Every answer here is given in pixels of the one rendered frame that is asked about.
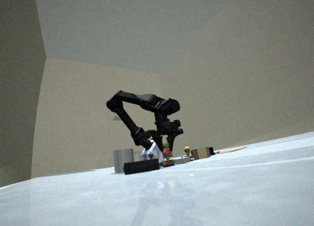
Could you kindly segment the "grey mug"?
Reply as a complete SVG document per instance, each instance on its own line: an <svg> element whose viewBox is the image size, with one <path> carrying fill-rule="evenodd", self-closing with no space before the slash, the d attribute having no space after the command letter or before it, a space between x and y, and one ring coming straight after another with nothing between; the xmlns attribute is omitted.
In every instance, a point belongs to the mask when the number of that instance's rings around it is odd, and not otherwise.
<svg viewBox="0 0 314 226"><path fill-rule="evenodd" d="M123 149L113 151L114 171L115 173L124 173L124 163L134 162L133 154L139 155L139 161L142 161L141 151L133 151L133 149Z"/></svg>

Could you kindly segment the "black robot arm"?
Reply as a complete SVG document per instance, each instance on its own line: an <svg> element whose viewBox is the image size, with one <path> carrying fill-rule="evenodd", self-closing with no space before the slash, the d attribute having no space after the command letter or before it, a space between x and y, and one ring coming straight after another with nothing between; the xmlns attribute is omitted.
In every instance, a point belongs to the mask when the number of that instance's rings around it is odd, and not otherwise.
<svg viewBox="0 0 314 226"><path fill-rule="evenodd" d="M143 148L145 148L145 151L151 148L154 141L151 142L147 138L143 139L143 133L145 131L143 130L143 128L137 127L135 125L135 123L125 111L122 101L137 104L142 109L154 112L155 119L159 117L167 117L167 115L171 115L180 110L180 104L177 100L171 98L165 100L154 94L138 95L129 92L118 91L112 98L110 98L106 102L107 108L116 113L131 131L131 136L135 142L135 145L141 145ZM167 120L167 122L161 120L160 128L161 131L165 129L170 129L172 131L174 129L179 129L180 126L180 120L174 120L174 122L170 122L170 120Z"/></svg>

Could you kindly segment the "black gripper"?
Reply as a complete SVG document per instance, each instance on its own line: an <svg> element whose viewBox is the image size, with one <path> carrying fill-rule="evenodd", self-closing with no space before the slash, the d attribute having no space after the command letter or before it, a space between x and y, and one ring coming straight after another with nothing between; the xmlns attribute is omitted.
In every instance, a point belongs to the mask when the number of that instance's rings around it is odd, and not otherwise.
<svg viewBox="0 0 314 226"><path fill-rule="evenodd" d="M179 128L179 129L174 129L172 131L170 131L170 129L165 129L161 131L161 128L160 128L161 120L164 120L165 122L167 122L167 120L169 119L167 117L156 118L155 125L157 126L157 131L147 130L146 132L143 133L143 139L150 138L152 136L151 140L153 140L157 144L160 151L163 153L164 148L163 148L163 143L162 143L162 138L163 138L162 135L168 135L166 139L169 144L169 150L172 151L174 140L176 136L183 133L183 129Z"/></svg>

